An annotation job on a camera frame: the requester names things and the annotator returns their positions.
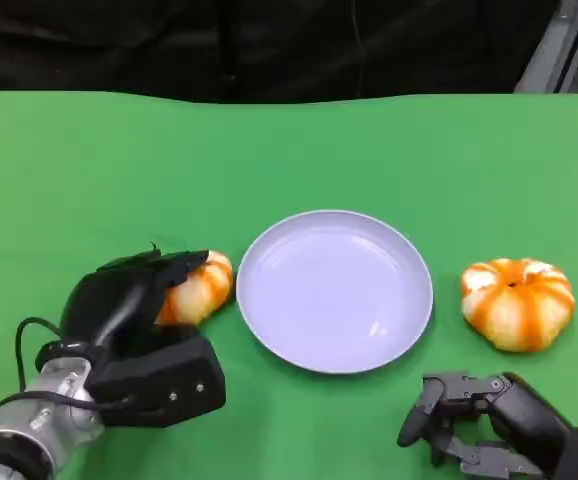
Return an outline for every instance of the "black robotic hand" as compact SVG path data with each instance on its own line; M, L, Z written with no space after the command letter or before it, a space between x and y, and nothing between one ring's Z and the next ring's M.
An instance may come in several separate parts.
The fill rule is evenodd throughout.
M462 443L454 422L483 414L503 441ZM398 445L409 447L420 438L431 446L432 464L451 456L472 477L578 480L578 428L513 373L483 379L466 372L425 375Z
M220 408L225 380L207 339L193 327L155 324L167 288L186 281L207 251L160 250L113 260L73 289L60 324L62 340L45 345L38 371L61 357L86 358L84 385L106 426L166 427Z

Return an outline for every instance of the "black curtain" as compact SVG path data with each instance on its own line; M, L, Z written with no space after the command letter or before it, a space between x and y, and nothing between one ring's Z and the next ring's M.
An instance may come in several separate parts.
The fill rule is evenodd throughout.
M0 0L0 89L202 102L511 92L555 0Z

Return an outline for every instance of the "black cable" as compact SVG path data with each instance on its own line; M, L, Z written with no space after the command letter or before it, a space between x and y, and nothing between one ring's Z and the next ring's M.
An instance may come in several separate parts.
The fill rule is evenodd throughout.
M20 384L20 391L24 392L27 388L27 381L25 379L25 366L22 362L22 333L27 325L41 325L47 330L51 330L56 336L62 339L62 334L60 329L56 327L53 323L45 320L44 318L29 317L25 318L16 330L16 366L18 367L18 383Z
M47 402L55 403L56 405L68 405L70 407L81 408L83 410L90 410L92 412L106 412L106 411L118 411L126 408L132 401L130 397L125 397L117 402L109 403L96 403L89 402L86 400L77 400L75 398L67 397L66 395L60 395L59 393L49 392L49 391L29 391L26 392L27 381L25 379L25 366L22 361L22 334L27 325L41 325L47 330L53 332L60 339L63 339L60 329L56 327L53 323L38 317L25 318L16 329L16 366L18 368L18 381L20 384L20 392L9 395L0 401L0 407L4 404L13 402L15 400L44 400Z
M56 405L67 405L70 407L81 408L82 410L90 410L92 412L107 412L118 411L126 408L131 404L131 398L126 397L118 402L110 403L96 403L86 400L77 400L75 398L60 395L55 392L35 391L35 392L19 392L9 395L0 401L0 407L4 404L13 402L15 400L44 400L55 403Z

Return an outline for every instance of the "orange pumpkin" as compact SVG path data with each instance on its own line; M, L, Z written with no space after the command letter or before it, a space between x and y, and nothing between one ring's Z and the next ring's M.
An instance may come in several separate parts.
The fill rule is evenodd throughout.
M186 282L167 291L158 325L198 325L225 303L232 286L231 262L222 253L209 251L207 261Z
M571 320L575 305L567 277L537 260L501 258L471 265L462 274L467 322L501 350L549 347Z

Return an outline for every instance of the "plate rim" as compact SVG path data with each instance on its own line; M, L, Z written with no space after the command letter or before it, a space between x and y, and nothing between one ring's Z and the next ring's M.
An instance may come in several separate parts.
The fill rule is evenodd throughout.
M296 218L311 216L311 215L332 214L332 213L333 214L344 214L344 215L361 217L365 220L369 220L369 221L378 223L382 227L385 227L388 230L391 230L393 233L395 233L397 236L399 236L402 240L404 240L404 242L411 248L411 250L414 252L415 256L418 258L418 260L420 261L420 263L424 267L427 285L428 285L429 293L430 293L430 301L429 301L429 306L427 308L427 312L425 314L425 320L422 323L422 328L417 333L417 335L412 339L412 341L409 342L409 344L407 344L407 346L405 348L403 348L400 351L400 353L398 353L394 356L390 356L388 359L386 359L382 362L379 362L374 366L370 366L370 367L366 367L366 368L362 368L362 369L356 369L353 371L333 371L333 370L327 370L327 369L324 369L324 370L315 369L315 368L309 367L309 366L307 366L307 365L305 365L299 361L289 360L285 356L280 355L274 348L271 348L269 345L267 345L262 340L262 338L260 337L260 335L256 331L256 329L252 327L249 319L247 318L247 314L245 312L245 309L243 308L243 302L241 302L241 297L242 297L241 291L242 291L242 288L244 288L244 287L242 287L242 282L239 281L239 279L240 279L239 273L242 270L242 266L247 262L247 260L251 256L251 252L256 248L258 243L260 243L262 241L262 239L268 233L270 233L272 230L280 227L282 224L290 222L292 220L295 220ZM415 245L404 234L402 234L400 231L398 231L396 228L392 227L388 223L386 223L386 222L384 222L384 221L382 221L376 217L372 217L371 215L356 212L353 210L319 209L319 210L308 210L305 212L300 212L300 213L296 213L296 214L290 215L288 217L285 217L282 220L279 220L276 223L272 224L271 226L267 227L262 233L260 233L255 238L255 240L249 245L249 247L245 251L245 254L242 256L242 259L240 260L240 264L238 265L238 272L236 275L236 303L238 304L238 310L240 311L240 315L242 316L242 319L245 321L245 324L247 325L247 328L249 329L249 331L253 334L254 337L256 337L256 341L260 342L262 344L262 346L264 346L267 350L269 350L271 353L273 353L276 357L280 358L281 360L283 360L283 361L285 361L291 365L295 365L299 368L302 368L304 370L308 370L311 372L323 373L323 374L328 374L328 375L353 375L356 373L365 373L365 372L370 372L372 370L377 370L379 368L382 368L385 365L387 365L387 364L397 360L398 358L402 357L403 355L405 355L407 352L409 352L409 350L411 350L413 348L413 346L416 343L418 343L418 341L420 340L422 335L427 330L427 326L429 325L429 321L431 320L431 315L433 312L433 304L434 304L434 291L433 291L433 282L431 280L431 273L429 272L429 267L427 266L427 262L425 262L424 258L422 257L422 255L420 254L418 249L415 247Z

